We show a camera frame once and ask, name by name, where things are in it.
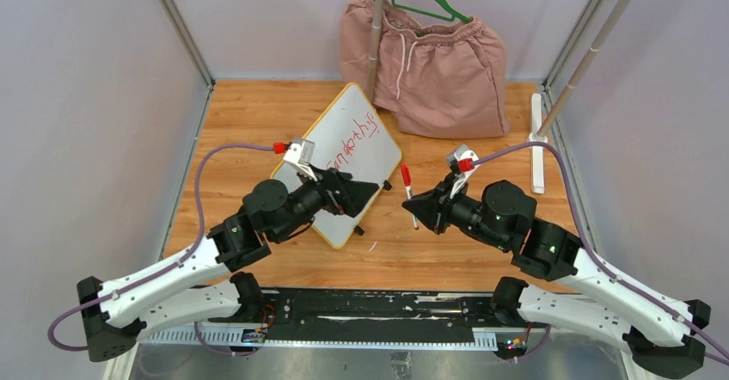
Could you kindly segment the white marker pen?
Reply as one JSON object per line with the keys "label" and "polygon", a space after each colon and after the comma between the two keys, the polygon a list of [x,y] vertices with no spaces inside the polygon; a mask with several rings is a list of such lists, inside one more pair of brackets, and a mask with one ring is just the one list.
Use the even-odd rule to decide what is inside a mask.
{"label": "white marker pen", "polygon": [[[406,200],[410,200],[414,195],[413,189],[412,189],[412,177],[410,174],[410,170],[409,170],[409,167],[404,163],[400,166],[400,169],[401,169],[401,177],[402,177],[403,184],[405,187],[405,192],[406,192]],[[411,214],[411,219],[413,222],[414,229],[418,230],[420,227],[419,227],[419,222],[418,222],[417,217],[415,217],[413,214]]]}

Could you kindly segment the yellow framed whiteboard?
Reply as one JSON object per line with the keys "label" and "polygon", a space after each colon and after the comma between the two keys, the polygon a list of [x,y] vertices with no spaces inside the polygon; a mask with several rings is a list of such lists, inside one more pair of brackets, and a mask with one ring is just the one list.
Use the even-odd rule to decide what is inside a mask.
{"label": "yellow framed whiteboard", "polygon": [[314,143],[311,162],[315,167],[336,168],[356,181],[379,185],[355,218],[325,211],[315,215],[313,230],[332,248],[340,249],[355,234],[384,183],[399,168],[401,148],[356,83],[348,83],[341,90],[303,138]]}

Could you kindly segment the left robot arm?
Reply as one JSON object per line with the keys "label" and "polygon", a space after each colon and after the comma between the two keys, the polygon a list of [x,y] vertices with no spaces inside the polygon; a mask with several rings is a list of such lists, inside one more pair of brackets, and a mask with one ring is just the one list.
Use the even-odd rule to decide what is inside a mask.
{"label": "left robot arm", "polygon": [[88,277],[77,284],[87,353],[92,362],[114,359],[164,329],[210,318],[259,321],[266,299],[244,272],[282,243],[305,232],[321,211],[356,218],[382,189],[337,169],[316,169],[289,190],[267,179],[243,197],[239,211],[179,253],[120,279]]}

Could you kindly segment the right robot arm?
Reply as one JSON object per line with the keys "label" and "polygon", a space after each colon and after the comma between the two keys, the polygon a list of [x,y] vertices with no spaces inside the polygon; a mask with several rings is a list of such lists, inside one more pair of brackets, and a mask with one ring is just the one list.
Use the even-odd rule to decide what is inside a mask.
{"label": "right robot arm", "polygon": [[451,191],[456,181],[449,174],[402,206],[436,234],[453,225],[477,242],[512,254],[512,265],[522,273],[588,297],[574,300],[504,277],[490,303],[498,324],[538,322],[569,329],[607,343],[640,368],[669,379],[683,379],[703,367],[706,347],[695,329],[709,323],[706,303],[664,295],[652,303],[626,287],[633,281],[629,276],[605,272],[606,261],[593,259],[578,236],[537,218],[536,200],[520,187],[494,182],[473,199],[464,189]]}

